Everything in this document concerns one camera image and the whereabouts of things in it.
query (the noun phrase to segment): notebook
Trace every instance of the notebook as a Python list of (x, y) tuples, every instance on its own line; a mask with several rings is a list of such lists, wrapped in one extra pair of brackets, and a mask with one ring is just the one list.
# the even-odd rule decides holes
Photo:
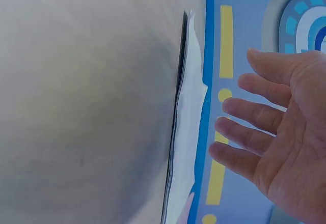
[(203, 66), (194, 18), (191, 12), (184, 19), (161, 223), (299, 224), (251, 182), (213, 161), (207, 150), (214, 141), (237, 147), (214, 129), (215, 120), (226, 115), (221, 108), (226, 98), (272, 105), (237, 87), (241, 74), (253, 73), (248, 48), (326, 52), (326, 0), (206, 0)]

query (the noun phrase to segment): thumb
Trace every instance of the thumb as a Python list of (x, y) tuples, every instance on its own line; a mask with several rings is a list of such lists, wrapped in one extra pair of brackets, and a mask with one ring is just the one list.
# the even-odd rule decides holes
[(301, 54), (263, 53), (255, 49), (248, 50), (247, 58), (258, 75), (288, 86), (295, 70), (304, 61)]

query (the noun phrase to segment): white wall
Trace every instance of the white wall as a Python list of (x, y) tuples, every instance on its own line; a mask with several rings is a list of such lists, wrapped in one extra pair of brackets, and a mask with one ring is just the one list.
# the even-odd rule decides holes
[(184, 8), (0, 0), (1, 223), (158, 223)]

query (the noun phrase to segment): finger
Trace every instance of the finger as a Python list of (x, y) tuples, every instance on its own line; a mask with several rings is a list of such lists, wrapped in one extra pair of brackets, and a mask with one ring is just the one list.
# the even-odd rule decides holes
[(304, 54), (263, 53), (249, 49), (247, 58), (261, 77), (290, 86), (294, 71), (303, 63)]
[(213, 143), (208, 151), (214, 160), (253, 182), (260, 160), (258, 155), (223, 143)]
[(250, 93), (263, 96), (268, 101), (287, 108), (291, 99), (291, 88), (284, 84), (268, 81), (256, 74), (240, 76), (238, 85)]
[(274, 139), (271, 135), (242, 126), (225, 117), (217, 119), (215, 129), (227, 139), (260, 156), (269, 148)]
[(225, 100), (222, 110), (274, 135), (277, 134), (284, 115), (284, 112), (266, 104), (253, 103), (239, 98)]

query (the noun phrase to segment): yellow dot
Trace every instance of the yellow dot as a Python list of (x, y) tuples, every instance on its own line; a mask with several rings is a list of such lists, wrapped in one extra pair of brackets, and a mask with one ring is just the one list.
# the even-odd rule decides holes
[(212, 214), (205, 215), (202, 219), (203, 224), (216, 224), (217, 218)]
[(224, 102), (227, 98), (232, 98), (232, 92), (227, 88), (223, 88), (219, 91), (219, 101)]

